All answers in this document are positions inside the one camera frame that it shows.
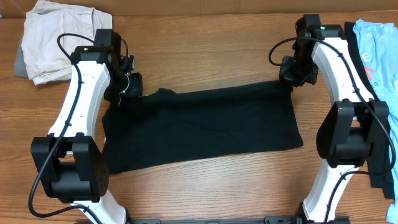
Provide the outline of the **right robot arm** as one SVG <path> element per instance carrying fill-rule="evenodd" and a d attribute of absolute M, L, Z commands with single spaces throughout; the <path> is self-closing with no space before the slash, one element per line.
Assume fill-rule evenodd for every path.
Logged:
<path fill-rule="evenodd" d="M 393 147 L 387 104 L 370 86 L 359 56 L 353 23 L 323 25 L 317 14 L 306 14 L 295 24 L 293 56 L 279 64 L 283 84 L 314 84 L 322 75 L 331 108 L 320 126 L 316 145 L 322 159 L 308 196 L 289 223 L 348 223 L 336 207 L 352 176 L 377 151 Z"/>

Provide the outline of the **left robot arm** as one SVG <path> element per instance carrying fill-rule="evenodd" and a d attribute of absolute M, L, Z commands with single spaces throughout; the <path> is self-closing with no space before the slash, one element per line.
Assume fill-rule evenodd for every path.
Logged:
<path fill-rule="evenodd" d="M 66 54 L 72 77 L 62 109 L 47 136 L 33 138 L 30 147 L 38 172 L 27 203 L 33 216 L 79 209 L 90 223 L 132 223 L 108 189 L 109 169 L 94 140 L 102 100 L 118 107 L 123 98 L 142 96 L 134 56 L 121 54 L 126 45 L 112 29 L 98 29 L 91 45 Z"/>

